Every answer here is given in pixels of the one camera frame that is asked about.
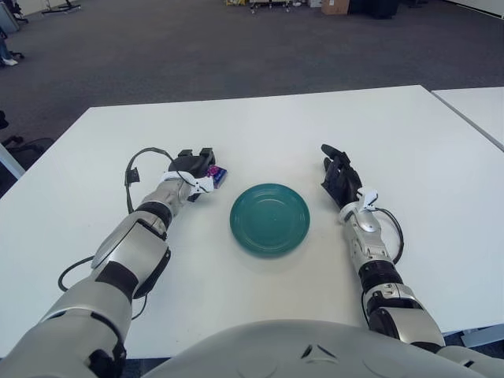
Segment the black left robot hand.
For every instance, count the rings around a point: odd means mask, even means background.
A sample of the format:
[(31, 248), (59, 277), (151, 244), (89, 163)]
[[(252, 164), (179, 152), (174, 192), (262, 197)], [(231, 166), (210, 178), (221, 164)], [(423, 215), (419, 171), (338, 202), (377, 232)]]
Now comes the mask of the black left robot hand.
[(169, 165), (169, 171), (189, 172), (194, 178), (202, 178), (215, 163), (216, 158), (211, 147), (202, 148), (198, 154), (193, 154), (192, 149), (186, 149), (178, 153)]

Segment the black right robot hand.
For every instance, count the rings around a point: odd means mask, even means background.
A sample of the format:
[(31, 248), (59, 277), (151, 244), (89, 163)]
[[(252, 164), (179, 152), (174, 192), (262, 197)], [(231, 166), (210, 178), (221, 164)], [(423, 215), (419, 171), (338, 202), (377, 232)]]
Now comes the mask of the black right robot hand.
[(340, 209), (356, 202), (362, 183), (347, 154), (328, 144), (322, 144), (321, 150), (326, 155), (323, 161), (325, 177), (321, 186)]

